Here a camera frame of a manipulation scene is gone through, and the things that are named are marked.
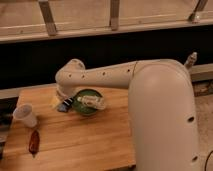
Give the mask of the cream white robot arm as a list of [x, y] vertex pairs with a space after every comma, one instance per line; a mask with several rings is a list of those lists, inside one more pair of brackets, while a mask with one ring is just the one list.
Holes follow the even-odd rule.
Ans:
[[70, 60], [55, 76], [59, 101], [103, 109], [99, 96], [79, 97], [76, 88], [128, 91], [128, 113], [137, 171], [199, 171], [196, 106], [187, 68], [176, 60], [133, 61], [87, 69]]

